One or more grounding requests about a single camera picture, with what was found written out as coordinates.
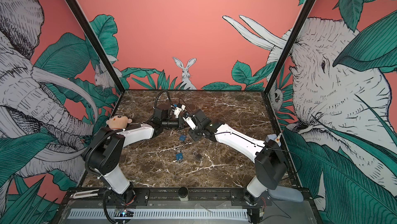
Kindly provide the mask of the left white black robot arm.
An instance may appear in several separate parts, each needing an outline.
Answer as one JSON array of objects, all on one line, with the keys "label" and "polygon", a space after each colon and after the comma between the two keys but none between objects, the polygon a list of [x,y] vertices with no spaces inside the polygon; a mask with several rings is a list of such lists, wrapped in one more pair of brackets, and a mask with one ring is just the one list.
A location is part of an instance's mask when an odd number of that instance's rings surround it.
[{"label": "left white black robot arm", "polygon": [[124,147],[159,136],[165,129],[185,128],[182,118],[183,104],[159,105],[154,114],[142,124],[132,124],[132,119],[116,115],[106,121],[92,143],[83,152],[85,170],[100,179],[122,205],[135,201],[133,184],[123,174],[119,162]]}]

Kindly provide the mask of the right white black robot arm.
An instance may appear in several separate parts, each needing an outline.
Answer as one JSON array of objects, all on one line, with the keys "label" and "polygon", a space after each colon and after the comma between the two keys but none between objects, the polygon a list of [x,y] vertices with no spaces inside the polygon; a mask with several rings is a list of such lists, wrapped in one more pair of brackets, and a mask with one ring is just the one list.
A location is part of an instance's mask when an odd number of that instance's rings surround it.
[{"label": "right white black robot arm", "polygon": [[211,120],[202,110],[185,113],[183,120],[190,127],[195,141],[201,138],[225,144],[249,158],[255,165],[255,176],[244,190],[244,199],[256,205],[262,193],[277,189],[287,172],[287,159],[281,149],[280,136],[270,135],[265,141],[249,137],[231,128],[224,121]]}]

